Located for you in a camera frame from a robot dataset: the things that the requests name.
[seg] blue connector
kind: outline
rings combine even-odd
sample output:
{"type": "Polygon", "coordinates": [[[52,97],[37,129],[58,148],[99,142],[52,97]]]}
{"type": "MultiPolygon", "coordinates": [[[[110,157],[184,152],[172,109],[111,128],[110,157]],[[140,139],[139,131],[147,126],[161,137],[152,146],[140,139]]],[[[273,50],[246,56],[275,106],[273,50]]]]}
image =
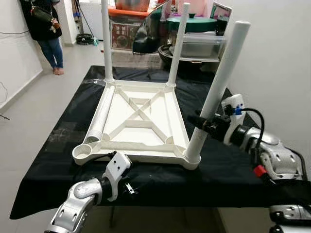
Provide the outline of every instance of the blue connector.
{"type": "Polygon", "coordinates": [[[242,108],[238,105],[237,108],[235,109],[235,115],[242,115],[242,108]]]}

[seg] handbag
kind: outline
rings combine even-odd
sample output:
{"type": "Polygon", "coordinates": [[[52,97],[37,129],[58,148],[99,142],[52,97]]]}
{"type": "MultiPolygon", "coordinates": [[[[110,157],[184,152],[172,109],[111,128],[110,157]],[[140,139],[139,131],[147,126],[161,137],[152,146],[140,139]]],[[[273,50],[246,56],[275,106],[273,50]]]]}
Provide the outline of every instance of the handbag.
{"type": "Polygon", "coordinates": [[[57,19],[53,17],[52,5],[51,5],[51,11],[50,12],[48,12],[47,10],[45,10],[39,6],[35,6],[32,1],[31,1],[31,6],[32,6],[31,15],[33,17],[41,20],[41,21],[52,23],[50,31],[56,33],[56,29],[60,28],[60,24],[58,23],[57,19]]]}

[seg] white pole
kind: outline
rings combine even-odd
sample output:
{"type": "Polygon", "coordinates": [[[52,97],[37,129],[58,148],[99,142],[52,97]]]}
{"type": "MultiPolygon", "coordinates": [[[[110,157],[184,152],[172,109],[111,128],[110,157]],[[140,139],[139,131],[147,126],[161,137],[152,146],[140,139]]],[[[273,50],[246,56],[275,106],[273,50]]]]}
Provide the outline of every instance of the white pole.
{"type": "MultiPolygon", "coordinates": [[[[203,117],[207,120],[213,119],[217,111],[218,105],[222,100],[225,89],[228,85],[232,70],[242,50],[242,46],[248,33],[249,27],[249,22],[237,21],[235,23],[232,37],[224,52],[222,61],[219,64],[214,81],[212,83],[212,86],[210,87],[207,98],[205,99],[205,103],[203,105],[200,117],[203,117]]],[[[190,163],[198,163],[201,160],[200,152],[206,136],[207,133],[203,130],[200,130],[198,128],[194,129],[189,147],[184,153],[185,158],[190,163]]]]}
{"type": "Polygon", "coordinates": [[[103,19],[103,40],[104,40],[104,58],[105,58],[105,82],[113,82],[112,59],[110,46],[110,29],[108,15],[108,0],[102,0],[102,19],[103,19]]]}
{"type": "Polygon", "coordinates": [[[190,3],[185,2],[184,7],[183,7],[183,14],[181,15],[180,22],[179,22],[177,39],[176,39],[176,44],[175,44],[174,54],[173,54],[173,59],[172,59],[172,65],[171,65],[171,71],[169,75],[169,80],[166,83],[167,86],[172,86],[172,87],[176,86],[176,76],[177,76],[181,49],[183,47],[183,40],[184,40],[184,34],[186,30],[186,25],[187,25],[189,8],[190,8],[190,3]]]}
{"type": "Polygon", "coordinates": [[[114,93],[115,86],[112,85],[105,87],[104,94],[98,103],[98,107],[86,135],[86,143],[100,141],[102,139],[104,126],[108,117],[114,93]]]}

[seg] silver robotic arm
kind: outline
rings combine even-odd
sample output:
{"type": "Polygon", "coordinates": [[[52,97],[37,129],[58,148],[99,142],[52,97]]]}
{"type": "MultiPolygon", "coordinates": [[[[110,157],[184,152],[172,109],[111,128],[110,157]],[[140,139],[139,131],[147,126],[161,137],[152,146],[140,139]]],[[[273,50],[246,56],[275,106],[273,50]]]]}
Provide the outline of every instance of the silver robotic arm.
{"type": "MultiPolygon", "coordinates": [[[[212,122],[199,116],[189,116],[188,120],[211,137],[250,154],[254,172],[264,182],[276,185],[277,180],[307,180],[304,159],[299,153],[285,147],[278,137],[243,125],[245,111],[241,95],[222,101],[222,109],[225,114],[216,114],[212,122]]],[[[269,211],[271,220],[277,224],[270,233],[311,232],[308,203],[274,205],[269,211]]]]}
{"type": "Polygon", "coordinates": [[[88,211],[102,200],[114,201],[118,197],[118,183],[130,168],[128,157],[117,152],[106,167],[101,179],[74,184],[67,200],[58,208],[45,233],[79,233],[88,211]]]}

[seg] table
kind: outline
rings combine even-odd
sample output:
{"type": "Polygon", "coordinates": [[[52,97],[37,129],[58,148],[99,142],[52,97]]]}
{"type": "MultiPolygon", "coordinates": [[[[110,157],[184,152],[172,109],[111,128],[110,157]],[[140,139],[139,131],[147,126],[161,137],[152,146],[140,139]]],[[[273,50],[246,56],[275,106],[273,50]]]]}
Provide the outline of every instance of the table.
{"type": "MultiPolygon", "coordinates": [[[[113,75],[121,80],[166,82],[169,73],[156,69],[118,67],[113,68],[113,75]]],[[[103,67],[90,68],[21,181],[11,219],[58,208],[75,182],[101,176],[104,172],[107,163],[94,162],[85,167],[74,181],[73,176],[79,166],[71,156],[72,149],[81,144],[88,130],[104,90],[103,78],[103,67]]],[[[175,92],[189,137],[194,127],[186,117],[203,106],[212,79],[212,74],[199,70],[183,70],[177,78],[175,92]]],[[[230,95],[226,90],[224,97],[230,95]]],[[[256,125],[249,116],[246,116],[245,123],[256,125]]],[[[194,171],[178,165],[135,164],[128,173],[128,181],[138,194],[132,198],[121,188],[115,202],[103,200],[101,205],[268,207],[295,203],[284,196],[278,187],[264,186],[251,171],[249,156],[235,146],[227,147],[209,139],[205,141],[201,157],[202,161],[194,171]]],[[[309,182],[286,184],[298,197],[311,203],[309,182]]]]}

